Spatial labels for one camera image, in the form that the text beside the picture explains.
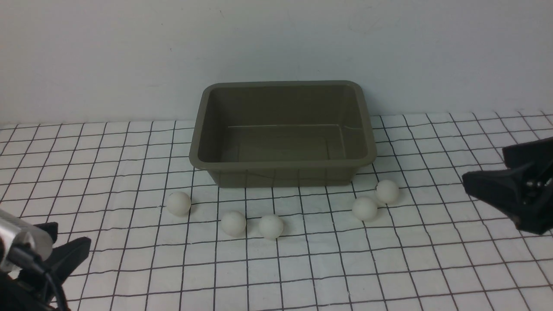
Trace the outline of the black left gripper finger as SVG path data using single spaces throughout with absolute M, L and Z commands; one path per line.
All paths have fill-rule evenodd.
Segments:
M 92 240 L 77 238 L 53 249 L 45 264 L 63 283 L 88 258 Z
M 48 233 L 53 242 L 57 242 L 58 237 L 58 223 L 57 222 L 47 222 L 44 224 L 36 224 L 35 227 Z

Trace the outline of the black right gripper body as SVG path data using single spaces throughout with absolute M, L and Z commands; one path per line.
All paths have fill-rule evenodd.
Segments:
M 542 235 L 552 228 L 552 161 L 524 167 L 514 224 L 522 232 Z

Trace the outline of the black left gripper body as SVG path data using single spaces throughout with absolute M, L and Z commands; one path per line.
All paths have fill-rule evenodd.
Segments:
M 64 296 L 63 288 L 59 285 L 54 286 L 48 277 L 27 273 L 23 279 L 19 279 L 1 272 L 2 311 L 69 311 L 67 302 L 61 302 L 57 307 L 51 305 L 59 295 Z

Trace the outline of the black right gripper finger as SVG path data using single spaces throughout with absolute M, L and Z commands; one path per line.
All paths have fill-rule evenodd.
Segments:
M 469 171 L 462 175 L 465 192 L 506 216 L 535 216 L 536 207 L 527 182 L 536 172 L 534 163 L 500 171 Z
M 504 164 L 507 168 L 517 168 L 532 163 L 539 168 L 553 159 L 553 138 L 533 142 L 513 144 L 502 149 Z

